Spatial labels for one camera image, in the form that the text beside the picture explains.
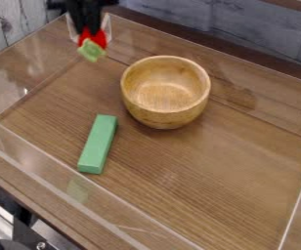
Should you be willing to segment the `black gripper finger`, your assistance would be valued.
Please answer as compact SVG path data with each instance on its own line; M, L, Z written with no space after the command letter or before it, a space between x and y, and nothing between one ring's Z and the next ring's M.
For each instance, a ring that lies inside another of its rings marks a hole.
M66 0L66 8L78 33L86 26L86 0Z
M86 0L88 26L90 34L96 35L101 29L101 4L100 0Z

